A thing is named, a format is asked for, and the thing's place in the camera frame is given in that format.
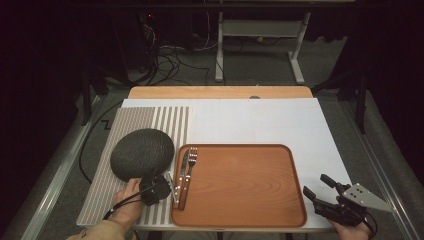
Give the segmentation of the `striped beige placemat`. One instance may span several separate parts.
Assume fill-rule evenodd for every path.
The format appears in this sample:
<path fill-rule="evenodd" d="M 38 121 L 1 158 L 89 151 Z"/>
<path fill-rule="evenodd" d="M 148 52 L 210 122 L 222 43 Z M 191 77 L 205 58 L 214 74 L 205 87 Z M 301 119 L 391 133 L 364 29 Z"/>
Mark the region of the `striped beige placemat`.
<path fill-rule="evenodd" d="M 171 137 L 177 151 L 187 143 L 190 112 L 189 107 L 119 108 L 76 223 L 84 227 L 97 224 L 111 208 L 113 194 L 126 185 L 110 166 L 112 150 L 124 136 L 139 129 L 158 129 Z"/>

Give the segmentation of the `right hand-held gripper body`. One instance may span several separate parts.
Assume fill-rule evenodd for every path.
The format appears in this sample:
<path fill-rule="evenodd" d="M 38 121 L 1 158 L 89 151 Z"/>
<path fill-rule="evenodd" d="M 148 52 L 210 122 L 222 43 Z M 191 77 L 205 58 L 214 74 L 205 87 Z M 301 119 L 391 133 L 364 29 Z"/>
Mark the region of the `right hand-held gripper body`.
<path fill-rule="evenodd" d="M 374 193 L 360 185 L 327 182 L 330 188 L 335 188 L 339 193 L 337 204 L 320 200 L 313 195 L 314 212 L 322 217 L 344 226 L 357 226 L 363 223 L 368 214 L 367 209 L 394 212 L 395 208 L 383 201 Z"/>

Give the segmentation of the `dark round textured plate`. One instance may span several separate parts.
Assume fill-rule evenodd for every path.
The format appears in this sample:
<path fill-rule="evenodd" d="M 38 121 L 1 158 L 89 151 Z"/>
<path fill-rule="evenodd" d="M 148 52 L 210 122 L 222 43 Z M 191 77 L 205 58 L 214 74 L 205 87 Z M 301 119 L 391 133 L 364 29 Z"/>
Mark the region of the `dark round textured plate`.
<path fill-rule="evenodd" d="M 122 181 L 158 176 L 171 165 L 175 153 L 172 139 L 157 129 L 140 129 L 124 136 L 112 150 L 110 166 Z"/>

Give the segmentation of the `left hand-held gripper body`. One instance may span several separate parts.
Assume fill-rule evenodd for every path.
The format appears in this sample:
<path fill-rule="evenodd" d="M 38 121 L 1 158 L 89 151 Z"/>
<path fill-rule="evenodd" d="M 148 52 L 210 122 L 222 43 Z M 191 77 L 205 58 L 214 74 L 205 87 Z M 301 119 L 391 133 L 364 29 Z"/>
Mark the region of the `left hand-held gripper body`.
<path fill-rule="evenodd" d="M 174 181 L 170 172 L 164 173 L 165 181 L 151 181 L 152 173 L 144 176 L 140 183 L 140 195 L 142 201 L 147 205 L 151 206 L 158 204 L 161 200 L 171 197 L 175 201 L 175 187 Z"/>

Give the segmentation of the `black equipment with red light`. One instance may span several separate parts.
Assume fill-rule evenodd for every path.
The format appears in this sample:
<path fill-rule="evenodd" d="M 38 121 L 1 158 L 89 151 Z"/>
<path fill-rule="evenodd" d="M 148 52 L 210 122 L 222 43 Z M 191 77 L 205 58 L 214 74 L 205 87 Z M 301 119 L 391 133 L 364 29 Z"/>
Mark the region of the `black equipment with red light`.
<path fill-rule="evenodd" d="M 156 33 L 146 22 L 144 14 L 135 13 L 136 49 L 140 58 L 140 67 L 150 69 L 157 54 Z"/>

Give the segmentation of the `person's right hand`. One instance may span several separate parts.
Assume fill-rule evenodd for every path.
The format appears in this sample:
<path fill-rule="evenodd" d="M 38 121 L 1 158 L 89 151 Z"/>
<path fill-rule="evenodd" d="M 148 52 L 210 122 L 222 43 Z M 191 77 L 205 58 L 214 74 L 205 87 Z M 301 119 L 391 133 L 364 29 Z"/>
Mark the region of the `person's right hand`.
<path fill-rule="evenodd" d="M 371 230 L 364 223 L 356 227 L 344 226 L 332 220 L 329 220 L 329 223 L 335 228 L 339 240 L 369 240 L 372 235 Z"/>

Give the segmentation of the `aluminium floor rail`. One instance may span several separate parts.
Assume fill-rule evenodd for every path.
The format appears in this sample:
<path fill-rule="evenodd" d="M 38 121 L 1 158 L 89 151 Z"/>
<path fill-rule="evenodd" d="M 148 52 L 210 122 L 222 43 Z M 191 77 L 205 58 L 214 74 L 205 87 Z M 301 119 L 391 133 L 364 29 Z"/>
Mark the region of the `aluminium floor rail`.
<path fill-rule="evenodd" d="M 93 123 L 93 117 L 104 103 L 104 98 L 95 96 L 91 102 L 91 115 L 84 123 L 83 112 L 77 115 L 42 174 L 35 182 L 34 188 L 25 200 L 23 233 L 18 240 L 37 240 L 56 205 L 71 169 L 82 148 L 83 141 Z"/>
<path fill-rule="evenodd" d="M 342 109 L 359 138 L 372 179 L 396 210 L 394 221 L 404 240 L 424 240 L 424 187 L 415 176 L 373 102 L 365 110 L 365 132 L 355 121 L 353 104 Z"/>

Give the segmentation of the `black metal stand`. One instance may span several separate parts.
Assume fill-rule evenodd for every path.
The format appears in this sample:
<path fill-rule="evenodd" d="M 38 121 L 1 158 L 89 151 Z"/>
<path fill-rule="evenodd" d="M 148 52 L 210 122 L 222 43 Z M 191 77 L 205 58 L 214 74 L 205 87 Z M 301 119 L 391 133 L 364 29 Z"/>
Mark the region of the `black metal stand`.
<path fill-rule="evenodd" d="M 91 90 L 97 95 L 105 96 L 108 94 L 106 86 L 106 77 L 102 68 L 97 65 L 87 65 L 81 74 L 82 80 L 82 100 L 83 100 L 83 120 L 85 126 L 92 115 Z"/>
<path fill-rule="evenodd" d="M 361 68 L 347 70 L 332 75 L 328 80 L 311 88 L 313 94 L 324 89 L 338 89 L 337 99 L 355 101 L 355 123 L 362 134 L 365 133 L 365 110 L 367 79 Z"/>

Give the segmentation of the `white metal desk frame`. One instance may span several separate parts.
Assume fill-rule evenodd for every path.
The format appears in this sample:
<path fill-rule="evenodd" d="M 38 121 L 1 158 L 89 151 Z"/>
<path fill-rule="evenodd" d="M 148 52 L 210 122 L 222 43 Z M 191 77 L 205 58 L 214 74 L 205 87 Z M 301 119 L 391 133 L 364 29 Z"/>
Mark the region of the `white metal desk frame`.
<path fill-rule="evenodd" d="M 271 20 L 225 20 L 223 14 L 218 18 L 217 54 L 215 63 L 215 80 L 224 80 L 224 53 L 223 39 L 229 37 L 271 37 L 294 38 L 296 45 L 293 51 L 287 53 L 296 83 L 304 85 L 305 80 L 298 62 L 298 55 L 308 28 L 311 13 L 303 15 L 298 21 L 271 21 Z"/>

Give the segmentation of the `person's left hand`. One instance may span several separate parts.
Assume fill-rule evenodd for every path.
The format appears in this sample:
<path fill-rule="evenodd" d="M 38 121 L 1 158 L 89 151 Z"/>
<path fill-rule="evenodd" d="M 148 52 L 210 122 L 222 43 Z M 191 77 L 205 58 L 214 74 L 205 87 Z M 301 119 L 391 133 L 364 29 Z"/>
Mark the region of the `person's left hand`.
<path fill-rule="evenodd" d="M 141 179 L 130 179 L 127 185 L 113 196 L 113 204 L 120 203 L 124 199 L 139 192 Z M 139 195 L 130 199 L 128 203 L 119 207 L 109 218 L 110 221 L 118 224 L 126 233 L 133 224 L 140 218 L 143 210 L 143 203 Z"/>

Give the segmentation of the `white table cover board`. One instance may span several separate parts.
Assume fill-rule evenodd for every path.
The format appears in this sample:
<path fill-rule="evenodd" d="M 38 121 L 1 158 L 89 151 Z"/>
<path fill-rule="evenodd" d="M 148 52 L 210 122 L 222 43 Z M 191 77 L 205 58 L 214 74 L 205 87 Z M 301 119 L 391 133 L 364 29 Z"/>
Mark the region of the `white table cover board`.
<path fill-rule="evenodd" d="M 297 99 L 128 99 L 130 107 L 189 107 L 187 146 L 197 144 L 281 144 L 291 150 L 300 190 L 308 186 L 327 201 L 333 190 L 319 179 L 326 173 L 346 182 L 349 179 L 320 104 L 315 98 Z M 141 225 L 175 230 L 215 229 L 231 231 L 327 232 L 330 225 L 315 214 L 303 197 L 307 221 L 300 228 L 221 229 L 180 227 L 171 219 L 171 201 L 144 210 Z"/>

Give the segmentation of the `brown wooden tray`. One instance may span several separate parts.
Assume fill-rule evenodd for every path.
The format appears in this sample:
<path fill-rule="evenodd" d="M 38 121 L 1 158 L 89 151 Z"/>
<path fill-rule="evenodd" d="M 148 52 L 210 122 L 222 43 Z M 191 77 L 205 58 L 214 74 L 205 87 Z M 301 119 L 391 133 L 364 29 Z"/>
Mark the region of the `brown wooden tray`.
<path fill-rule="evenodd" d="M 300 228 L 307 213 L 291 150 L 281 144 L 197 144 L 180 227 Z"/>

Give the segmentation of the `wooden-handled fork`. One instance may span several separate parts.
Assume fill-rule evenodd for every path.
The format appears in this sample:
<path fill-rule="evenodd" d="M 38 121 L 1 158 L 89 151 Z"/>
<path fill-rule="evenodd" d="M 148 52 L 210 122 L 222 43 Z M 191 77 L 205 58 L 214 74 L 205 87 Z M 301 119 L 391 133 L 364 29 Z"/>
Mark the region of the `wooden-handled fork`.
<path fill-rule="evenodd" d="M 192 169 L 197 162 L 197 157 L 198 157 L 197 148 L 191 147 L 189 149 L 189 156 L 188 156 L 188 171 L 187 171 L 187 174 L 184 176 L 181 191 L 180 191 L 180 199 L 178 204 L 179 210 L 185 209 L 191 175 L 192 175 Z"/>

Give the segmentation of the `wooden-handled table knife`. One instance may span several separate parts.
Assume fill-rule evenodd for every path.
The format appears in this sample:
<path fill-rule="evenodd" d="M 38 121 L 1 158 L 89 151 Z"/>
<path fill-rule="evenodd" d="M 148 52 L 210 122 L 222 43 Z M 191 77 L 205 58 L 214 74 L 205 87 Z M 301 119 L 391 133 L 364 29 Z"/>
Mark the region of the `wooden-handled table knife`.
<path fill-rule="evenodd" d="M 186 167 L 187 167 L 187 162 L 188 162 L 188 157 L 189 157 L 189 153 L 190 153 L 190 149 L 186 149 L 186 151 L 184 152 L 183 158 L 182 158 L 182 162 L 181 162 L 181 166 L 180 166 L 180 170 L 179 170 L 179 178 L 178 178 L 178 182 L 177 185 L 175 186 L 175 204 L 176 206 L 178 206 L 179 204 L 179 200 L 180 200 L 180 192 L 181 192 L 181 187 L 183 184 L 183 179 L 185 176 L 185 172 L 186 172 Z"/>

